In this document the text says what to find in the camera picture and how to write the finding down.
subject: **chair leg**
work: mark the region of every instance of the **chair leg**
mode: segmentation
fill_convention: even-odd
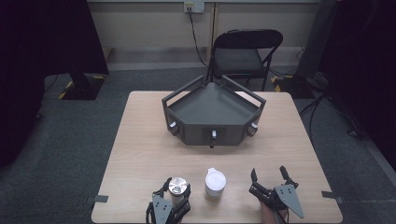
[[[266,83],[267,83],[267,77],[265,77],[264,80],[262,81],[262,91],[264,91]]]

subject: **black cloth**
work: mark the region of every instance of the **black cloth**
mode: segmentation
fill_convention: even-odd
[[[342,1],[320,69],[335,102],[359,124],[357,133],[368,134],[396,171],[394,8],[394,0]]]
[[[108,70],[86,0],[1,1],[0,30],[2,167],[34,125],[46,76]]]
[[[319,2],[304,53],[295,73],[297,76],[313,78],[318,71],[338,4],[337,0],[321,0]]]

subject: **black cable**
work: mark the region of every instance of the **black cable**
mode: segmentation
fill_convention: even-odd
[[[53,85],[53,84],[56,82],[56,80],[58,79],[58,76],[59,76],[59,75],[56,75],[55,80],[53,80],[53,82],[47,87],[46,90],[44,90],[44,92],[48,91],[48,90],[52,87],[52,85]]]
[[[297,69],[293,68],[293,69],[289,70],[289,72],[287,72],[287,73],[281,73],[281,72],[275,71],[274,69],[270,68],[270,72],[277,76],[287,76],[290,74],[290,72],[295,71],[295,70],[297,70]]]
[[[199,60],[201,61],[201,63],[207,67],[207,65],[204,63],[204,60],[202,60],[202,56],[201,56],[201,52],[198,50],[198,46],[197,46],[197,39],[195,37],[195,30],[194,30],[194,23],[192,22],[192,13],[191,13],[191,8],[187,9],[189,11],[189,17],[190,17],[190,22],[191,22],[191,27],[192,27],[192,36],[194,38],[194,43],[195,43],[195,50],[197,51],[197,55]]]
[[[314,139],[312,137],[312,120],[314,119],[315,110],[317,110],[320,100],[321,99],[318,100],[318,102],[315,104],[314,108],[312,109],[311,118],[309,119],[308,135],[313,149],[315,149],[315,146],[314,146]]]
[[[337,109],[334,109],[334,108],[331,108],[331,107],[329,107],[329,108],[330,108],[331,110],[333,110],[334,112],[336,112],[336,113],[338,113],[338,114],[344,116],[345,118],[347,118],[347,119],[350,121],[350,123],[352,124],[354,130],[355,130],[356,132],[358,132],[358,134],[359,134],[360,136],[366,135],[366,132],[364,132],[364,131],[362,131],[362,130],[360,130],[360,129],[358,128],[358,126],[356,125],[356,123],[355,123],[355,121],[353,120],[352,117],[350,117],[350,116],[347,115],[346,113],[343,113],[343,112],[341,112],[341,111],[339,111],[339,110],[337,110]]]
[[[216,15],[218,14],[217,12],[218,12],[218,10],[219,10],[219,6],[217,6],[217,4],[218,3],[214,3],[215,5],[214,5],[214,10],[213,10],[213,14],[212,14],[212,27],[211,27],[211,30],[212,31],[214,31],[215,30],[215,28],[216,28],[216,20],[218,19],[217,17],[216,17]],[[214,40],[215,40],[215,32],[212,32],[212,36],[211,36],[211,39],[210,39],[210,49],[213,49],[213,42],[214,42]]]
[[[315,147],[314,147],[314,141],[313,141],[313,138],[312,138],[312,123],[313,123],[312,120],[314,118],[315,111],[317,110],[320,101],[325,96],[326,96],[326,93],[321,94],[311,104],[307,105],[303,110],[301,110],[299,112],[300,117],[303,118],[305,113],[307,113],[308,111],[312,110],[311,117],[310,117],[309,122],[308,122],[308,137],[309,137],[309,140],[311,141],[311,144],[312,144],[313,148],[315,148]]]
[[[296,54],[296,59],[297,59],[298,61],[301,60],[301,57],[299,57],[299,56],[300,56],[300,54],[301,54],[304,50],[305,50],[305,48],[301,47],[301,50]]]
[[[279,217],[279,219],[282,220],[282,223],[284,223],[284,224],[288,224],[288,223],[289,223],[289,222],[286,222],[285,218],[283,218],[283,217],[280,215],[280,213],[279,213],[278,210],[276,210],[276,213],[277,213],[277,216]]]
[[[149,224],[149,215],[151,213],[151,210],[153,209],[152,203],[148,204],[148,209],[146,210],[146,224]]]

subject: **paper cup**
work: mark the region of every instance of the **paper cup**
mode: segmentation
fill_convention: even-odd
[[[205,179],[205,191],[211,197],[219,197],[224,191],[226,182],[225,175],[222,172],[210,168],[207,170]]]

